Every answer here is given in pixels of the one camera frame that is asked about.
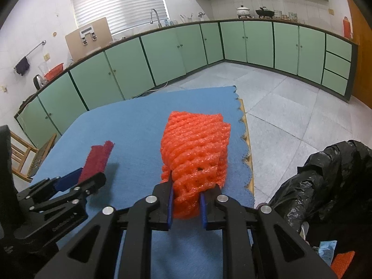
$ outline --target hanging towel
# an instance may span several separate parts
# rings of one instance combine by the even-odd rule
[[[30,64],[28,63],[26,57],[23,57],[22,60],[16,65],[16,71],[20,75],[24,75],[26,71],[30,68]]]

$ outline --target window blind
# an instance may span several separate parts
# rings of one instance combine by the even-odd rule
[[[157,10],[160,20],[168,18],[163,0],[72,0],[72,2],[79,27],[106,17],[111,34],[149,23],[152,8]]]

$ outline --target drawer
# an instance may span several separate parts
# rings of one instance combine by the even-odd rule
[[[323,73],[322,85],[338,92],[341,95],[345,95],[347,80],[325,69]]]
[[[327,34],[327,51],[351,61],[352,45],[330,34]]]
[[[325,68],[334,73],[337,73],[344,78],[349,78],[350,73],[350,62],[342,59],[341,57],[335,56],[329,52],[327,52],[325,56]]]

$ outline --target red thermos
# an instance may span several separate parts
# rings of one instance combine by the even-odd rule
[[[350,25],[350,22],[347,19],[347,17],[345,17],[342,21],[343,21],[343,24],[344,24],[344,37],[348,38],[348,39],[351,39],[351,25]]]

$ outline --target faucet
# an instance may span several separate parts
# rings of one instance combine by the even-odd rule
[[[158,12],[156,11],[155,8],[153,8],[151,11],[150,11],[150,14],[151,14],[151,21],[150,21],[150,24],[153,24],[153,11],[155,11],[155,14],[156,14],[156,18],[158,20],[158,25],[159,25],[159,28],[161,27],[161,23],[160,23],[160,20],[159,20],[159,15],[158,15]]]

